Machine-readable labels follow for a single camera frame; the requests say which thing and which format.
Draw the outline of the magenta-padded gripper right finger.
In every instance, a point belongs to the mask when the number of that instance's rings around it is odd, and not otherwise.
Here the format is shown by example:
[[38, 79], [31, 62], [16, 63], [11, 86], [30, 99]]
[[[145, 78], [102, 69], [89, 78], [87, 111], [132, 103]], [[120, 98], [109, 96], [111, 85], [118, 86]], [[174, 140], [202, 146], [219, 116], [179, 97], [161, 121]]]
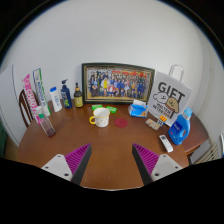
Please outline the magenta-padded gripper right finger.
[[158, 155], [138, 144], [132, 145], [132, 154], [144, 185], [148, 185], [182, 169], [167, 154]]

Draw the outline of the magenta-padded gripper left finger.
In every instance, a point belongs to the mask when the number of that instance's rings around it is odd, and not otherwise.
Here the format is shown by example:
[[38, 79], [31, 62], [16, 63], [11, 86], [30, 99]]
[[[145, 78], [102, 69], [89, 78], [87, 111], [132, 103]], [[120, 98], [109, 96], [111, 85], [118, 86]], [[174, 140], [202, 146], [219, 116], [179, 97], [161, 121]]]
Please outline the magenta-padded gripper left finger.
[[67, 155], [57, 154], [42, 169], [79, 185], [91, 154], [91, 145], [87, 144]]

